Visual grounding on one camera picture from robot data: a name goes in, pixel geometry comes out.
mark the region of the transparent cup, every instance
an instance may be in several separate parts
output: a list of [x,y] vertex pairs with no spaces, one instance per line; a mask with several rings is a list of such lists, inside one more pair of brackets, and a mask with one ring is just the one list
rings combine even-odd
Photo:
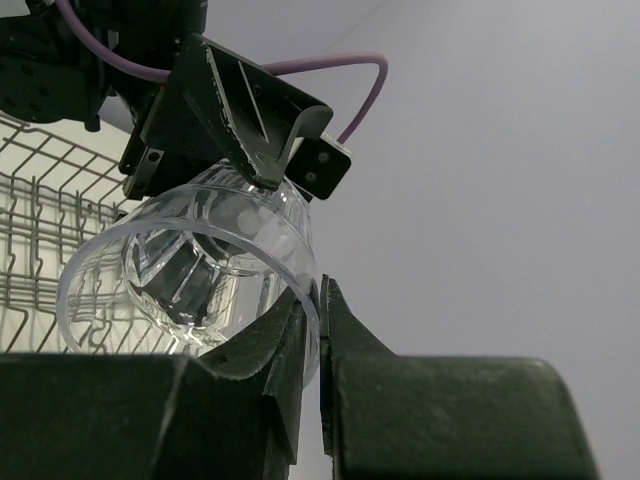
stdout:
[[308,382],[318,366],[315,278],[307,201],[286,179],[276,192],[255,188],[224,161],[80,247],[56,313],[74,352],[199,356],[290,287],[309,325]]

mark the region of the ceiling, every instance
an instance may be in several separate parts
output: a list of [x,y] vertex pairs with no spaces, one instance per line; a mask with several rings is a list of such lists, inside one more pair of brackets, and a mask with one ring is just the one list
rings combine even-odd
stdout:
[[[205,35],[259,63],[318,55],[385,0],[210,1]],[[131,130],[127,110],[110,98],[103,120]]]

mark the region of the metal rack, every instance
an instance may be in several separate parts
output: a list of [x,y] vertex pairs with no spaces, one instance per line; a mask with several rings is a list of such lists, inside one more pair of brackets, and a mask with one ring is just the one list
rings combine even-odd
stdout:
[[[111,158],[6,116],[0,138],[0,353],[66,353],[55,319],[60,273],[80,245],[136,203],[121,193]],[[148,323],[126,322],[141,320]],[[132,328],[124,331],[122,341]],[[152,351],[160,348],[175,345],[158,340]]]

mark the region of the robotic arm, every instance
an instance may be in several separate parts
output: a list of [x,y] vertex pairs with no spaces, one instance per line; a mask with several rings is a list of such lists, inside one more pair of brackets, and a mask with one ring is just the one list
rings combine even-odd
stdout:
[[[131,199],[223,158],[254,185],[276,189],[286,176],[307,199],[326,199],[351,166],[341,144],[386,76],[379,61],[376,87],[334,141],[324,133],[331,108],[276,75],[375,57],[262,67],[202,36],[202,0],[4,2],[0,109],[97,131],[105,99],[119,96],[135,122],[120,162]],[[569,392],[547,364],[400,357],[328,277],[318,305],[336,480],[597,478]],[[0,476],[284,480],[297,458],[305,334],[286,291],[198,360],[2,355]]]

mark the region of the wall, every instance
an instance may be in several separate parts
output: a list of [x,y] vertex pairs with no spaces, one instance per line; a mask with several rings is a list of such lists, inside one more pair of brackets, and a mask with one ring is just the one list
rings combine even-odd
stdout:
[[[333,49],[392,71],[353,172],[314,205],[318,262],[374,333],[552,362],[608,480],[640,452],[638,18],[635,0],[388,1]],[[372,75],[295,82],[337,132]],[[314,388],[292,478],[329,478]]]

